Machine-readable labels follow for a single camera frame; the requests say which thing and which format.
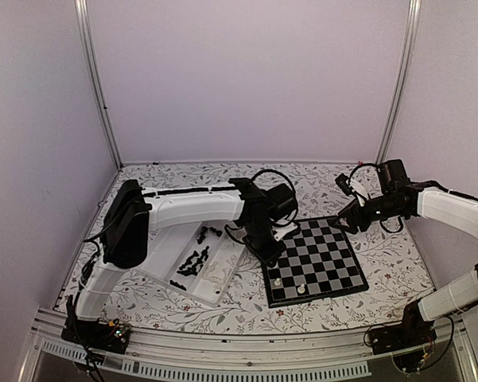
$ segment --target chessboard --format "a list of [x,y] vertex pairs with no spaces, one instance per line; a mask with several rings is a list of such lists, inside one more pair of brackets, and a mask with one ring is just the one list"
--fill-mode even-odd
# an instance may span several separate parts
[[262,265],[270,308],[368,289],[345,232],[330,227],[332,216],[299,220],[301,231],[286,237],[275,267]]

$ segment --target leaf pattern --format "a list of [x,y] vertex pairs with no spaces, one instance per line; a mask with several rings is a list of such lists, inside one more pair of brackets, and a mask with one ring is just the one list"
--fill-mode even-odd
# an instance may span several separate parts
[[[274,168],[292,179],[300,204],[298,217],[336,214],[350,199],[342,194],[334,179],[350,173],[354,166],[323,164],[183,164],[127,166],[120,172],[111,195],[103,202],[92,234],[103,226],[119,186],[127,179],[138,179],[142,186],[175,188],[211,185],[231,177],[250,177],[260,169]],[[356,179],[368,192],[378,195],[375,172],[364,168]],[[270,187],[280,182],[273,174],[261,176],[257,183]],[[387,222],[395,230],[396,219]],[[150,240],[156,232],[149,234]],[[102,311],[102,319],[120,318],[132,325],[195,333],[266,334],[309,333],[351,329],[400,319],[403,307],[433,289],[422,258],[406,231],[385,233],[378,224],[367,232],[348,238],[366,275],[370,289],[339,298],[315,300],[281,309],[268,309],[262,270],[248,251],[244,254],[223,300],[216,308],[202,305],[176,291],[157,285],[131,270],[120,279]],[[86,245],[60,293],[56,309],[65,311],[64,300],[77,291],[82,266],[93,248]]]

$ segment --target perforated metal strip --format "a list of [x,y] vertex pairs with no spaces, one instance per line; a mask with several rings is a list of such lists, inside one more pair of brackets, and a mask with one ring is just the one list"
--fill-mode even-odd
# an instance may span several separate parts
[[[43,351],[70,361],[85,363],[85,352],[77,345],[45,339]],[[370,376],[367,362],[354,362],[327,368],[308,368],[293,371],[262,372],[262,371],[222,371],[195,368],[178,368],[161,366],[144,361],[114,359],[103,369],[120,372],[130,376],[140,376],[146,379],[167,382],[310,382],[351,380]]]

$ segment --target table surface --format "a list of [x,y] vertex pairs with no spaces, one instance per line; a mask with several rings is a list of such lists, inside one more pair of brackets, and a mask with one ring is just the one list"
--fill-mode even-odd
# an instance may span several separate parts
[[[103,202],[91,233],[97,233],[102,227],[104,215],[120,185],[128,179],[138,179],[142,186],[175,188],[211,185],[231,177],[250,177],[262,168],[273,168],[292,179],[300,205],[298,218],[307,218],[335,215],[350,201],[334,179],[340,173],[350,173],[353,167],[328,164],[126,166]],[[356,178],[373,194],[378,193],[379,185],[371,168],[358,171]],[[280,181],[266,174],[256,182],[269,187]],[[111,293],[102,319],[120,318],[138,327],[194,333],[314,333],[397,321],[408,302],[433,290],[426,266],[406,228],[389,234],[374,223],[367,232],[348,235],[348,238],[370,286],[361,293],[268,309],[261,267],[246,251],[216,308],[186,298],[131,270]],[[77,292],[81,268],[92,250],[91,245],[86,245],[80,252],[55,310],[65,312],[65,299]]]

